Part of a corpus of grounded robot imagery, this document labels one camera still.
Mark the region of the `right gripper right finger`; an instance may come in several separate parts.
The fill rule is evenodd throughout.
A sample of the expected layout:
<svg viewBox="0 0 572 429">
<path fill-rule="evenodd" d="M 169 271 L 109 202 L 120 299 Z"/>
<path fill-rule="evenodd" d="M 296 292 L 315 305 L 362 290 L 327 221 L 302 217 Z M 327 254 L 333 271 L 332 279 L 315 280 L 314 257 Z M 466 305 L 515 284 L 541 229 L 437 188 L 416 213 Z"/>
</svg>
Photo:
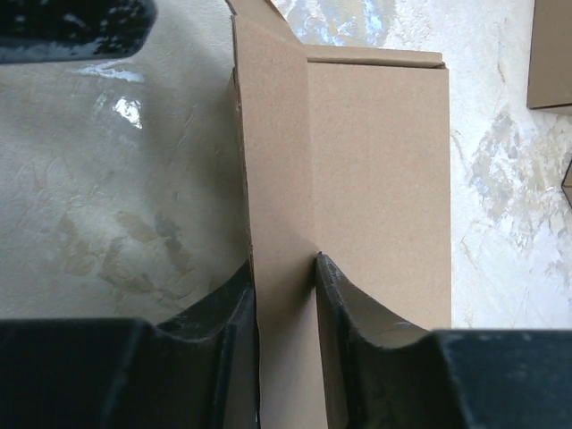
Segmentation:
<svg viewBox="0 0 572 429">
<path fill-rule="evenodd" d="M 426 330 L 326 254 L 315 291 L 329 427 L 570 427 L 570 331 Z"/>
</svg>

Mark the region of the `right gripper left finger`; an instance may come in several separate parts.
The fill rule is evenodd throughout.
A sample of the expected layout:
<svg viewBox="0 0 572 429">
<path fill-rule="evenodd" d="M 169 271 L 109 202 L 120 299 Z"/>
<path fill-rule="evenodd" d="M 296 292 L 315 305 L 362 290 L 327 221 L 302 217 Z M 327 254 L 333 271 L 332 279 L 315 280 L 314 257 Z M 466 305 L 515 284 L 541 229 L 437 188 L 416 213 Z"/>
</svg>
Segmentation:
<svg viewBox="0 0 572 429">
<path fill-rule="evenodd" d="M 257 428 L 249 265 L 178 315 L 4 320 L 4 428 Z"/>
</svg>

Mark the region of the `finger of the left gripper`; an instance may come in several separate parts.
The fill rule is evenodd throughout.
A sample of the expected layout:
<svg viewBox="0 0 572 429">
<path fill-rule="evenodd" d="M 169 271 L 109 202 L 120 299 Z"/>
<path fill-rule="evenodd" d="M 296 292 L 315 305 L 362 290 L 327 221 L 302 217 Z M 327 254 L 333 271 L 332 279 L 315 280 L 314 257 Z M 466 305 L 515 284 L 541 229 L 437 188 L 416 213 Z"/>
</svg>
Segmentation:
<svg viewBox="0 0 572 429">
<path fill-rule="evenodd" d="M 1 0 L 1 62 L 127 58 L 156 16 L 148 0 Z"/>
</svg>

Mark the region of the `closed brown box middle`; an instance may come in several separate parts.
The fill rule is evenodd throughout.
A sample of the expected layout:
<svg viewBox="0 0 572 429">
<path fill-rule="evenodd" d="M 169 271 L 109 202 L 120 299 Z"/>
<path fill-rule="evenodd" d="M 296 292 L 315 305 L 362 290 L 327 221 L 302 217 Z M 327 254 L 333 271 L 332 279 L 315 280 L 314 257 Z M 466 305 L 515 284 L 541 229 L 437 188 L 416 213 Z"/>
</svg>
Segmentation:
<svg viewBox="0 0 572 429">
<path fill-rule="evenodd" d="M 571 115 L 571 2 L 536 0 L 526 105 Z"/>
</svg>

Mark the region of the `brown cardboard box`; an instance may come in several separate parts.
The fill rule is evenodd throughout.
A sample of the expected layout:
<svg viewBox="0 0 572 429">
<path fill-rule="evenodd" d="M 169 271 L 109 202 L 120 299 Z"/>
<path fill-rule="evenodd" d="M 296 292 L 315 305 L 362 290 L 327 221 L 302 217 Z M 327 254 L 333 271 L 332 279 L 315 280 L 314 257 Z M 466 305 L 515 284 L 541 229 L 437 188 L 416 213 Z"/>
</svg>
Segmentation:
<svg viewBox="0 0 572 429">
<path fill-rule="evenodd" d="M 449 72 L 436 52 L 303 44 L 269 1 L 229 6 L 260 423 L 328 428 L 316 254 L 406 320 L 451 325 Z"/>
</svg>

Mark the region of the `closed brown box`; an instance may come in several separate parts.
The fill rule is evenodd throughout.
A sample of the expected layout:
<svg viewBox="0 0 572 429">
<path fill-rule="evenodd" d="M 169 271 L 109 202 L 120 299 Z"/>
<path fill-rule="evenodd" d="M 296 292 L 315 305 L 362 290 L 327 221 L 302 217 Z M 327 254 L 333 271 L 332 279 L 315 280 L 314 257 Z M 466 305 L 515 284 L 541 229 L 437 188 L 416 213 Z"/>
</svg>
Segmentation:
<svg viewBox="0 0 572 429">
<path fill-rule="evenodd" d="M 526 105 L 571 115 L 571 2 L 536 0 Z"/>
<path fill-rule="evenodd" d="M 568 194 L 571 191 L 571 188 L 572 188 L 572 163 L 569 164 L 569 166 L 566 170 L 564 179 L 561 183 L 561 188 L 565 194 Z"/>
</svg>

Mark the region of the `closed brown box right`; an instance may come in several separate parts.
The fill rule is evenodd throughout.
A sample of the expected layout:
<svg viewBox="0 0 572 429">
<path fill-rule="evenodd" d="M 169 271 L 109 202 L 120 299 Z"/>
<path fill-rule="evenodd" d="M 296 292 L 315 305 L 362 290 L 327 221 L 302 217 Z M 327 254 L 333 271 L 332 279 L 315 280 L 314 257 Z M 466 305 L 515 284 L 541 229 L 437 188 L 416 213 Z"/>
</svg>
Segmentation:
<svg viewBox="0 0 572 429">
<path fill-rule="evenodd" d="M 569 166 L 566 170 L 564 179 L 561 183 L 561 188 L 565 194 L 568 194 L 571 191 L 571 188 L 572 188 L 572 163 L 569 164 Z"/>
</svg>

